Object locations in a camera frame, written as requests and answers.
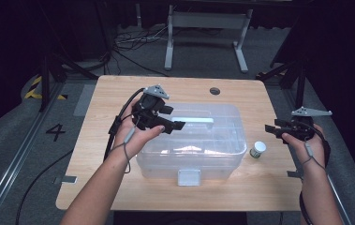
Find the forearm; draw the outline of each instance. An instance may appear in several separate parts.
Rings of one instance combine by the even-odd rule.
[[[327,173],[314,160],[304,165],[303,202],[314,224],[342,224]]]
[[[104,224],[126,165],[123,148],[113,150],[68,207],[61,224]]]

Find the gray carpet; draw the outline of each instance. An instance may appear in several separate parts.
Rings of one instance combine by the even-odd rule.
[[[111,59],[110,72],[107,73],[163,76],[156,73],[160,71],[173,77],[253,80],[259,72],[270,70],[269,65],[287,33],[288,29],[248,30],[244,42],[244,56],[249,68],[247,74],[240,72],[231,47],[231,42],[238,37],[238,33],[228,30],[221,31],[215,36],[193,30],[180,32],[174,39],[175,50],[171,71],[163,69],[166,41],[160,39],[135,51],[121,52],[124,56],[154,71],[139,67],[114,53],[117,61]],[[93,72],[102,75],[104,70],[101,68]],[[267,91],[277,117],[289,119],[289,113],[293,110],[292,98],[295,90],[294,87],[291,90],[281,90],[277,85],[272,84],[277,81],[277,78],[267,81]],[[27,81],[22,96],[31,83],[32,81]],[[29,185],[43,169],[74,148],[95,84],[96,82],[88,81],[80,74],[68,76],[60,93],[67,95],[67,99],[54,101],[38,129],[29,155],[6,198],[2,201],[0,224],[15,223],[19,204]],[[305,87],[304,106],[319,110],[327,108],[322,105],[309,82]],[[0,119],[0,179],[24,141],[33,120],[38,115],[39,107],[40,99],[24,99],[20,106]],[[333,123],[333,117],[316,118],[316,122],[324,127],[326,137],[331,143],[333,152],[328,171],[350,221],[355,224],[355,163]],[[48,134],[46,131],[57,125],[62,125],[62,130],[66,133],[60,134],[55,142],[55,135]],[[54,180],[64,175],[68,161],[69,156],[50,167],[35,182],[22,206],[20,224],[59,223],[64,212],[55,207],[60,184]],[[298,224],[299,215],[298,212],[285,212],[283,224]],[[280,219],[279,212],[250,212],[247,216],[249,224],[277,224]]]

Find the wooden table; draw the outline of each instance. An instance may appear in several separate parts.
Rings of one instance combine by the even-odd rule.
[[[204,180],[199,187],[178,187],[176,180],[147,179],[136,159],[125,175],[111,210],[149,211],[299,211],[301,181],[287,176],[295,166],[286,145],[264,131],[275,113],[264,84],[259,81],[164,77],[102,76],[99,78],[81,133],[67,168],[77,176],[75,184],[61,186],[56,205],[67,209],[102,163],[116,114],[142,87],[161,84],[170,95],[168,103],[228,103],[241,113],[247,147],[267,144],[260,158],[246,152],[242,164],[228,180]],[[212,95],[217,87],[220,95]]]

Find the hand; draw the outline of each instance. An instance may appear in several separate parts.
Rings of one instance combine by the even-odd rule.
[[[322,133],[322,135],[324,136],[322,127],[320,127],[318,125],[314,125],[314,128],[319,130]],[[296,150],[297,158],[300,160],[300,162],[302,164],[309,164],[309,165],[312,164],[312,163],[309,163],[310,161],[308,161],[308,163],[306,163],[306,161],[310,157],[308,156],[308,153],[306,152],[304,142],[296,139],[295,137],[293,137],[287,133],[283,133],[282,138]],[[309,143],[312,151],[314,152],[314,158],[324,168],[325,167],[325,157],[324,157],[322,139],[319,137],[319,135],[315,134],[314,137],[312,139],[308,140],[307,142]]]
[[[123,113],[122,118],[121,118],[121,119],[125,118],[125,120],[122,122],[122,125],[119,127],[118,132],[116,133],[115,142],[114,142],[113,147],[123,143],[127,134],[135,126],[132,121],[131,112],[132,112],[132,108],[133,108],[134,104],[136,104],[136,102],[137,102],[137,100],[134,99],[126,107],[126,110]],[[128,158],[132,159],[134,156],[136,156],[139,153],[139,151],[142,149],[142,147],[148,141],[157,137],[164,130],[165,130],[165,127],[161,126],[161,125],[153,127],[151,129],[147,129],[147,130],[140,130],[139,128],[135,127],[135,131],[133,133],[133,136],[131,137],[130,141],[126,144],[126,152],[127,152]]]

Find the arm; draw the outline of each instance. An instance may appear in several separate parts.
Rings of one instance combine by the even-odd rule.
[[[315,128],[322,132],[321,127],[315,125]],[[314,224],[343,224],[327,173],[324,170],[325,159],[321,138],[315,135],[307,141],[314,152],[315,160],[321,167],[313,159],[308,160],[310,157],[306,152],[304,142],[287,133],[284,133],[282,138],[294,147],[297,158],[303,164],[303,202],[312,222]]]
[[[123,118],[131,114],[131,108],[134,103],[135,101],[126,108]],[[127,166],[124,146],[118,145],[124,142],[127,133],[133,127],[131,116],[128,116],[115,136],[114,149],[68,207],[61,224],[105,223]],[[157,126],[145,131],[135,127],[132,138],[126,144],[128,159],[137,155],[148,141],[158,136],[163,130],[163,126]]]

